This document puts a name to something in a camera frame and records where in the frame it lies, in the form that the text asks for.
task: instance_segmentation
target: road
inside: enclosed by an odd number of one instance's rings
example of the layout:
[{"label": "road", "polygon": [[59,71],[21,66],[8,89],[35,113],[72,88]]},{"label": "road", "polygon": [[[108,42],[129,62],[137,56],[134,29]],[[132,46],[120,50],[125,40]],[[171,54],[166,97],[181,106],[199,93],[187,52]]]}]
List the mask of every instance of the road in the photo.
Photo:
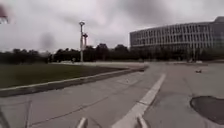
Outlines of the road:
[{"label": "road", "polygon": [[74,127],[81,117],[91,128],[107,128],[122,119],[149,92],[161,74],[166,78],[143,118],[152,128],[221,128],[190,106],[194,96],[224,98],[224,65],[185,66],[150,63],[135,72],[62,90],[1,98],[1,111],[11,128]]}]

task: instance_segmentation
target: building facade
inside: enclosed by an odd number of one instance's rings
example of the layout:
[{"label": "building facade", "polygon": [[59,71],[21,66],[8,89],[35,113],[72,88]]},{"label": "building facade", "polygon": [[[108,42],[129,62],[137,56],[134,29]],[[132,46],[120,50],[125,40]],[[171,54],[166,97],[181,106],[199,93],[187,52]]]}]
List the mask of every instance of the building facade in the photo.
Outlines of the building facade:
[{"label": "building facade", "polygon": [[222,47],[223,44],[224,17],[217,17],[214,22],[177,24],[130,33],[131,49],[150,53],[168,50],[189,54]]}]

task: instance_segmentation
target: street light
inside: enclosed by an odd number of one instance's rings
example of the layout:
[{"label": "street light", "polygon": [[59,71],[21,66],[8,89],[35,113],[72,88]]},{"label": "street light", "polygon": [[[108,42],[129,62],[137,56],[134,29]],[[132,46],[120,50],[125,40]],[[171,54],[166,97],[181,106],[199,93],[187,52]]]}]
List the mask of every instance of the street light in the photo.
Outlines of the street light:
[{"label": "street light", "polygon": [[81,27],[81,37],[80,37],[80,52],[81,52],[81,63],[83,62],[83,30],[82,27],[85,25],[85,22],[79,22],[79,25]]}]

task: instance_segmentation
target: grass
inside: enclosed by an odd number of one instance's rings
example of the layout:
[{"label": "grass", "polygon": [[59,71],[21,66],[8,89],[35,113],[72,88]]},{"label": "grass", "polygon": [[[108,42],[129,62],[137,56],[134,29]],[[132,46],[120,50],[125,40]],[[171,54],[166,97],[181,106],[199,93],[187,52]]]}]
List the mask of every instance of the grass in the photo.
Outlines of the grass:
[{"label": "grass", "polygon": [[78,78],[122,70],[78,65],[0,65],[0,88]]}]

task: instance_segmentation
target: sky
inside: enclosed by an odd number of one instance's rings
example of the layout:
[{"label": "sky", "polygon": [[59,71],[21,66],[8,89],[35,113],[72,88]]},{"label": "sky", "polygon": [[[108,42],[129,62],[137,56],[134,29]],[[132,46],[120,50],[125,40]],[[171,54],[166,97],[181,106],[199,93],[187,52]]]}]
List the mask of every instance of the sky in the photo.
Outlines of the sky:
[{"label": "sky", "polygon": [[0,0],[10,22],[0,25],[0,50],[79,49],[80,26],[88,45],[129,47],[131,31],[171,24],[214,21],[223,0]]}]

